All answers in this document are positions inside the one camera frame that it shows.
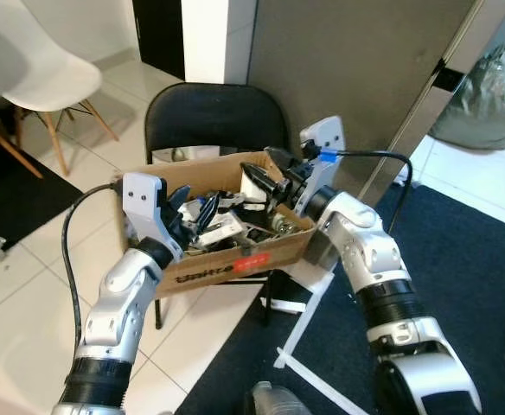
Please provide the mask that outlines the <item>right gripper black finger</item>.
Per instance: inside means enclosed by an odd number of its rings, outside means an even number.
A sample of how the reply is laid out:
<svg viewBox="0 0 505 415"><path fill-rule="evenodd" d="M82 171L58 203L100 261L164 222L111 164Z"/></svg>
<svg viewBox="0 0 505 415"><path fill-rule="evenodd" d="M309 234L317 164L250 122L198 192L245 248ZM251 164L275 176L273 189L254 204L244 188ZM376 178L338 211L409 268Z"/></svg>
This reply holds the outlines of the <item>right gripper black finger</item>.
<svg viewBox="0 0 505 415"><path fill-rule="evenodd" d="M292 154L290 150L280 149L279 147L265 147L264 152L284 176L289 178L304 177L304 160Z"/></svg>
<svg viewBox="0 0 505 415"><path fill-rule="evenodd" d="M275 194L278 182L268 175L267 169L256 163L240 163L240 192L245 198L270 198Z"/></svg>

